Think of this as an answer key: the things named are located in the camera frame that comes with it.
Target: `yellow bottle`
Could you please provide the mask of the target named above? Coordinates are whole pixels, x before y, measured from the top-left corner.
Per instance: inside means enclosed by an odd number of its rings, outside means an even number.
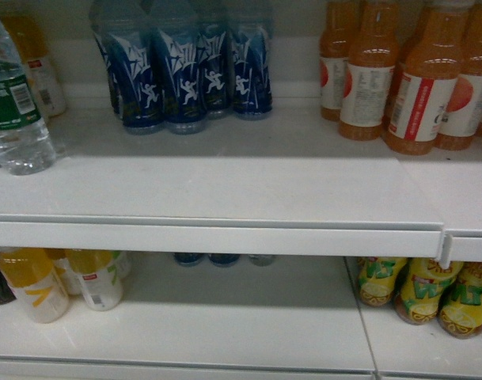
[[[393,297],[397,275],[405,257],[367,257],[359,273],[360,300],[369,306],[383,306]]]
[[[123,297],[123,285],[111,251],[67,249],[66,257],[78,275],[82,295],[89,308],[110,310]]]
[[[44,103],[44,111],[49,116],[65,112],[65,97],[38,24],[25,12],[18,0],[0,1],[0,19],[15,43],[22,62],[26,64],[30,78],[35,81]]]
[[[68,295],[43,249],[0,247],[0,270],[35,322],[52,322],[65,313]]]
[[[462,265],[462,262],[452,261],[448,269],[443,269],[432,259],[412,259],[406,280],[394,301],[399,317],[412,325],[421,325],[436,317],[439,299],[454,283]]]
[[[467,339],[482,333],[482,263],[466,263],[439,312],[439,324]]]

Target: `white bottle label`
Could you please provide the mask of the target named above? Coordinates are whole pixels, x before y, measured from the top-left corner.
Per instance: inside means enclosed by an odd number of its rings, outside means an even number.
[[[320,58],[321,106],[341,109],[348,58]]]
[[[446,108],[439,133],[473,136],[482,117],[482,76],[461,74]]]
[[[78,278],[85,302],[93,310],[109,310],[123,297],[123,285],[114,264]]]
[[[64,112],[66,109],[65,97],[56,79],[49,57],[32,59],[27,64],[35,79],[36,88],[46,106],[47,113],[50,116],[55,116]]]
[[[52,322],[68,307],[68,295],[52,269],[46,277],[29,287],[12,287],[13,295],[37,323]]]
[[[393,68],[361,67],[348,63],[341,121],[356,127],[381,124]]]
[[[67,258],[53,260],[52,263],[58,273],[59,278],[63,282],[66,292],[69,295],[81,294],[81,284],[77,278],[77,275],[72,270],[70,262]]]
[[[390,132],[410,141],[434,140],[456,82],[457,79],[420,78],[404,73]]]

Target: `bottle neck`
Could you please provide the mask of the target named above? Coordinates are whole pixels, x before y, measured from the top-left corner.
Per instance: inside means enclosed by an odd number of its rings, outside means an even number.
[[[368,2],[363,11],[361,34],[390,36],[397,24],[397,4],[393,2]]]
[[[422,42],[447,47],[459,45],[467,18],[466,9],[433,8]]]

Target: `blue bottle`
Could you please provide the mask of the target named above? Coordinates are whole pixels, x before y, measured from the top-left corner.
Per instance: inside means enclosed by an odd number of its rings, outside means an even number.
[[[221,0],[190,0],[199,16],[200,81],[207,117],[221,119],[230,113],[230,39],[226,8]]]
[[[166,126],[178,135],[200,132],[206,110],[199,85],[196,13],[185,0],[155,0],[150,16],[164,82]]]
[[[104,0],[98,23],[123,98],[123,126],[133,135],[160,131],[163,95],[150,65],[146,13],[134,0]]]
[[[268,60],[272,9],[268,0],[237,0],[230,10],[236,116],[260,120],[272,110]]]

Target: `orange bottle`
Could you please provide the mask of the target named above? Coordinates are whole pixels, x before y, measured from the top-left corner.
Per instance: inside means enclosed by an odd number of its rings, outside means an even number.
[[[432,0],[423,0],[422,12],[420,13],[415,31],[400,48],[396,68],[393,73],[392,85],[390,86],[389,98],[385,106],[385,115],[383,116],[383,127],[385,129],[387,129],[390,124],[393,106],[396,103],[400,83],[402,82],[402,74],[404,73],[404,70],[406,70],[406,59],[408,59],[408,55],[413,48],[422,40],[423,33],[425,32],[425,27],[429,21],[429,15],[431,14],[431,3]]]
[[[352,140],[381,135],[381,119],[389,94],[399,46],[395,37],[397,4],[366,3],[360,33],[351,45],[339,133]]]
[[[339,121],[348,52],[357,33],[357,3],[327,2],[327,25],[320,38],[321,116]]]
[[[474,0],[434,0],[425,33],[409,53],[387,145],[402,154],[431,151],[461,72],[461,38]]]
[[[476,4],[462,41],[464,63],[439,129],[435,146],[469,148],[482,117],[482,3]]]

